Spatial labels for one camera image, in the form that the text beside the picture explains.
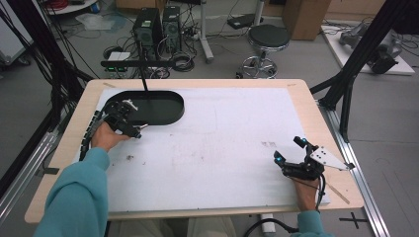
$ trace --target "human hand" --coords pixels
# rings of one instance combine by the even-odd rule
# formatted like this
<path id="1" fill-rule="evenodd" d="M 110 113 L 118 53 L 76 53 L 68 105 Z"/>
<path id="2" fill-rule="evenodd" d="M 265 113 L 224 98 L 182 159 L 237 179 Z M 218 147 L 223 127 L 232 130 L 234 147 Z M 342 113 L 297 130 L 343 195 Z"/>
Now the human hand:
<path id="1" fill-rule="evenodd" d="M 107 122 L 102 122 L 92 137 L 92 147 L 101 147 L 107 152 L 122 140 L 128 140 L 127 135 L 116 134 Z"/>
<path id="2" fill-rule="evenodd" d="M 295 186 L 297 205 L 300 211 L 315 210 L 315 196 L 319 180 L 314 181 L 292 178 Z"/>

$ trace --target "desk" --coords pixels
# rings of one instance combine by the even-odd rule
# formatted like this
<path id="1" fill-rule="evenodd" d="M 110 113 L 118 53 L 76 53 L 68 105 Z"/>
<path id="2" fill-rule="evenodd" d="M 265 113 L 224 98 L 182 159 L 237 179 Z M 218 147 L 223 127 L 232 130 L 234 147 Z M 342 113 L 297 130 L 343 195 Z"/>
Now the desk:
<path id="1" fill-rule="evenodd" d="M 99 97 L 106 88 L 132 88 L 142 89 L 140 80 L 94 80 L 89 82 L 86 90 L 74 112 L 74 115 L 63 134 L 60 144 L 49 164 L 49 167 L 59 168 L 60 172 L 71 164 L 74 155 L 80 147 L 81 137 L 94 113 Z M 150 90 L 159 88 L 286 88 L 293 100 L 295 110 L 299 116 L 306 138 L 314 144 L 327 147 L 340 159 L 340 151 L 319 111 L 306 84 L 302 80 L 149 80 Z M 349 172 L 340 172 L 336 169 L 326 168 L 324 173 L 327 180 L 326 191 L 331 203 L 322 206 L 321 209 L 359 208 L 364 202 L 358 187 Z M 43 215 L 46 196 L 56 181 L 57 176 L 45 175 L 34 196 L 33 201 L 25 215 L 27 222 L 39 222 Z M 226 209 L 202 209 L 194 211 L 147 211 L 141 213 L 111 213 L 110 219 L 129 218 L 157 218 L 157 217 L 181 217 L 181 216 L 206 216 L 206 215 L 232 215 L 248 213 L 270 213 L 280 211 L 296 211 L 295 206 L 281 207 L 252 207 L 252 208 L 226 208 Z"/>

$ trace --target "person's arm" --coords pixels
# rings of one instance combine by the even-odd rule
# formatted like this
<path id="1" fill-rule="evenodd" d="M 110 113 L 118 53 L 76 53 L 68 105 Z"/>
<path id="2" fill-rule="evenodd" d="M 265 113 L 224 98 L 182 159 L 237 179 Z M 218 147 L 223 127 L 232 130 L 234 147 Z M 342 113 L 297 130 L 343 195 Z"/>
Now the person's arm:
<path id="1" fill-rule="evenodd" d="M 324 232 L 320 213 L 315 208 L 315 196 L 319 181 L 306 181 L 293 178 L 297 205 L 301 213 L 298 215 L 298 233 L 293 237 L 333 236 Z"/>
<path id="2" fill-rule="evenodd" d="M 50 190 L 35 236 L 104 236 L 108 220 L 108 151 L 125 135 L 103 122 L 84 161 L 62 171 Z"/>

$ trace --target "stool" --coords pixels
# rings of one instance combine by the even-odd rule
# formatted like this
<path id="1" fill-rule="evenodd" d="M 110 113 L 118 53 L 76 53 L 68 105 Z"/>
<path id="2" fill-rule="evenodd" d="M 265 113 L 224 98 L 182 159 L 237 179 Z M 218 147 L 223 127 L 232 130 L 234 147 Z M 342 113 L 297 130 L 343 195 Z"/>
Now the stool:
<path id="1" fill-rule="evenodd" d="M 243 61 L 241 70 L 253 78 L 275 78 L 277 64 L 267 58 L 268 52 L 281 51 L 288 47 L 290 36 L 286 29 L 272 25 L 260 25 L 250 29 L 248 40 L 262 53 Z"/>

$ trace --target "teal sleeve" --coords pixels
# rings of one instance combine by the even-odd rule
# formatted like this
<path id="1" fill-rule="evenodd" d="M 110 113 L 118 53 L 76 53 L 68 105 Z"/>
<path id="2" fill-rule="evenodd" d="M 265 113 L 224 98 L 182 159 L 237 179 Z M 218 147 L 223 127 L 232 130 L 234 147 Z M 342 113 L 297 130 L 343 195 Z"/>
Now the teal sleeve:
<path id="1" fill-rule="evenodd" d="M 320 219 L 320 213 L 315 210 L 303 211 L 298 215 L 298 233 L 292 237 L 330 237 L 331 234 L 324 233 Z"/>
<path id="2" fill-rule="evenodd" d="M 104 236 L 108 220 L 108 153 L 90 149 L 84 161 L 62 171 L 34 236 Z"/>

